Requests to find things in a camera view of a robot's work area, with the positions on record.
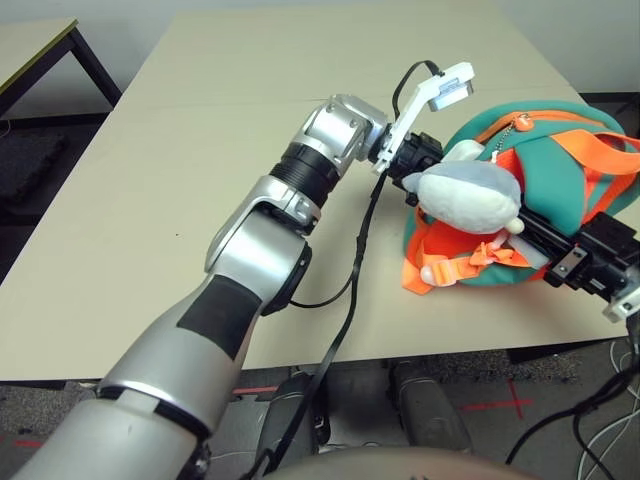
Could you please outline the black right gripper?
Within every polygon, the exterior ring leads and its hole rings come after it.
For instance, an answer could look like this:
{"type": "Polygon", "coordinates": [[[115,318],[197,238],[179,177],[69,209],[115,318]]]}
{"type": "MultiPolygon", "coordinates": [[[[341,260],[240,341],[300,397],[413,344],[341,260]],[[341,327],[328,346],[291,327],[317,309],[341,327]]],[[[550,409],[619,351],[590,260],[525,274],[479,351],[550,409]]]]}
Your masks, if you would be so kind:
{"type": "Polygon", "coordinates": [[[522,208],[519,237],[550,259],[545,281],[604,300],[639,289],[639,237],[633,228],[600,212],[568,237],[546,218],[522,208]]]}

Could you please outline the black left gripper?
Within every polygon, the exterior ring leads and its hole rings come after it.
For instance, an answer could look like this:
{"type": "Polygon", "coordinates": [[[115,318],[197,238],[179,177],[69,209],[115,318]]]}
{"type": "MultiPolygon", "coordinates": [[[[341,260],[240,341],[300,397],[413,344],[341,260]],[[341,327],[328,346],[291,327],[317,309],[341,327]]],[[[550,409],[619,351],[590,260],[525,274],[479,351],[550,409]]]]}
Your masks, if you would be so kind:
{"type": "Polygon", "coordinates": [[[394,186],[405,192],[407,205],[416,206],[418,197],[404,186],[404,179],[411,174],[423,172],[439,163],[442,158],[442,145],[434,137],[424,132],[409,133],[405,137],[391,163],[391,179],[394,186]]]}

